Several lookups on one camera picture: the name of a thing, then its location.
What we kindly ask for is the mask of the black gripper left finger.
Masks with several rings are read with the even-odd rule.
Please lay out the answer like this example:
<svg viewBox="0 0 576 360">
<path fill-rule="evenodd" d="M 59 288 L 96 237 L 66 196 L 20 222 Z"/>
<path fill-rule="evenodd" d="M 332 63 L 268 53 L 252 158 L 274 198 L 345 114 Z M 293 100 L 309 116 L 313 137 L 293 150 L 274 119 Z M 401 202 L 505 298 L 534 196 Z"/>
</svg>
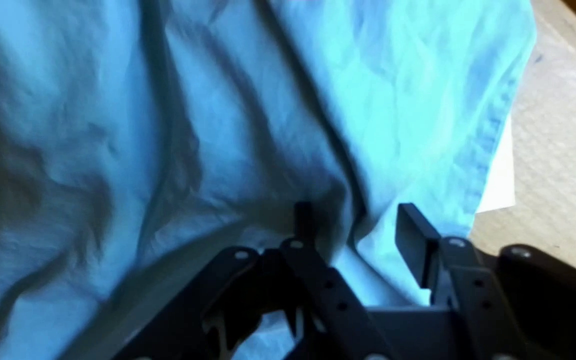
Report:
<svg viewBox="0 0 576 360">
<path fill-rule="evenodd" d="M 294 204 L 294 236 L 307 242 L 316 237 L 316 215 L 310 202 Z"/>
</svg>

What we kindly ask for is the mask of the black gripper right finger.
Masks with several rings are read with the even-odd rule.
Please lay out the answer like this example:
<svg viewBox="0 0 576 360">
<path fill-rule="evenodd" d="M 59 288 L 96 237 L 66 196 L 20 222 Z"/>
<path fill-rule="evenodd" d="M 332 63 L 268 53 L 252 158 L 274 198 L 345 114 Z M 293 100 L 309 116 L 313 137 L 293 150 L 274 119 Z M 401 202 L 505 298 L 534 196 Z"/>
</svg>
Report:
<svg viewBox="0 0 576 360">
<path fill-rule="evenodd" d="M 401 204 L 396 218 L 396 247 L 420 288 L 434 280 L 432 259 L 441 234 L 430 219 L 415 205 Z"/>
</svg>

